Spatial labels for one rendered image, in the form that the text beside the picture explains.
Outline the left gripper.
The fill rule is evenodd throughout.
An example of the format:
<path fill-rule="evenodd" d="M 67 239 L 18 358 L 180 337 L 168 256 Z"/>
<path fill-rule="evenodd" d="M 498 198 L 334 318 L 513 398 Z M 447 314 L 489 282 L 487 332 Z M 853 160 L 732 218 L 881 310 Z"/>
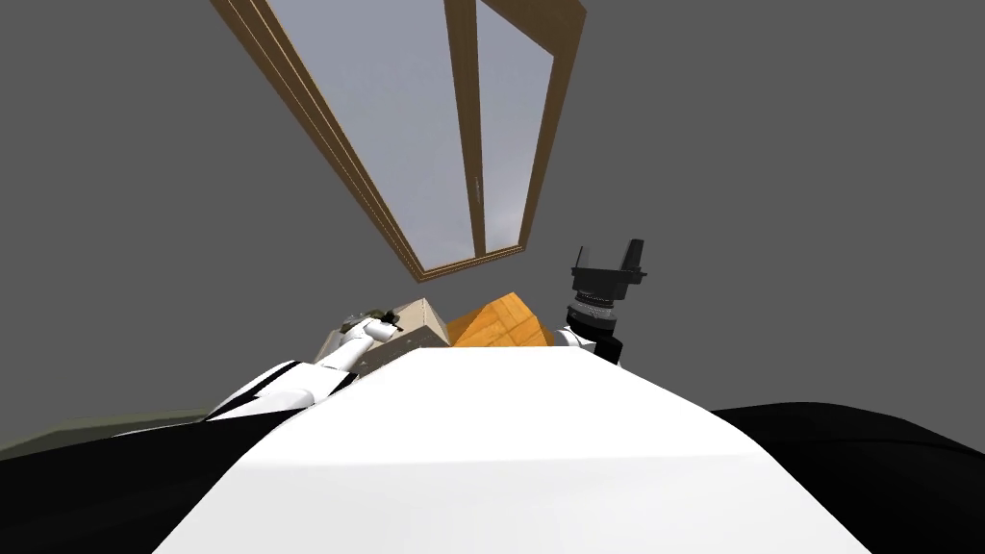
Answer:
<path fill-rule="evenodd" d="M 372 309 L 363 313 L 351 315 L 348 318 L 346 318 L 341 326 L 341 333 L 342 334 L 346 333 L 348 330 L 351 330 L 352 328 L 356 327 L 359 323 L 361 323 L 362 321 L 368 318 L 378 319 L 383 323 L 396 327 L 398 331 L 402 331 L 402 328 L 400 328 L 397 325 L 397 322 L 399 321 L 399 316 L 393 310 L 388 310 L 384 312 L 379 309 Z"/>

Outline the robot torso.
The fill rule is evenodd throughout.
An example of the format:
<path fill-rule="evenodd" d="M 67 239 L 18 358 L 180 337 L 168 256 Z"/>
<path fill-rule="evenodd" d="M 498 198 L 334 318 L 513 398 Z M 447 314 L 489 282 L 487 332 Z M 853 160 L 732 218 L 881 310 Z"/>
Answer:
<path fill-rule="evenodd" d="M 257 442 L 154 554 L 870 554 L 770 454 L 575 347 L 419 349 Z"/>

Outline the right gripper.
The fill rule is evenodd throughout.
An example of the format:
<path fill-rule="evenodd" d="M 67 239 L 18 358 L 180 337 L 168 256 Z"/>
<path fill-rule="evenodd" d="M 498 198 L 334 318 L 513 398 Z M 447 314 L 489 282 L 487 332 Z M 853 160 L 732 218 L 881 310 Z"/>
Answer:
<path fill-rule="evenodd" d="M 582 245 L 571 269 L 572 288 L 583 296 L 624 296 L 630 285 L 638 285 L 647 275 L 642 272 L 642 239 L 631 239 L 620 269 L 591 268 L 591 247 Z"/>

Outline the orange wooden box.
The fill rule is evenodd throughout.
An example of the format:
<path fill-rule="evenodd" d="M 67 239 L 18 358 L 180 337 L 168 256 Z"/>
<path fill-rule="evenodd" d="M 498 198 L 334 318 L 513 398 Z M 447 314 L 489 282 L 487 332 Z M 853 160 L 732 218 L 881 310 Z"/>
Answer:
<path fill-rule="evenodd" d="M 549 347 L 553 335 L 519 296 L 510 292 L 451 321 L 452 347 Z"/>

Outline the brown wooden frame window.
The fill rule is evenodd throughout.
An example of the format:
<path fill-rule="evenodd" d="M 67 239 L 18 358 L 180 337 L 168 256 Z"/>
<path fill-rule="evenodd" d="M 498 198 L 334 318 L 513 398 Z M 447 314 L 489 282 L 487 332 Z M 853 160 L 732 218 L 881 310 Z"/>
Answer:
<path fill-rule="evenodd" d="M 523 251 L 580 0 L 211 0 L 418 282 Z"/>

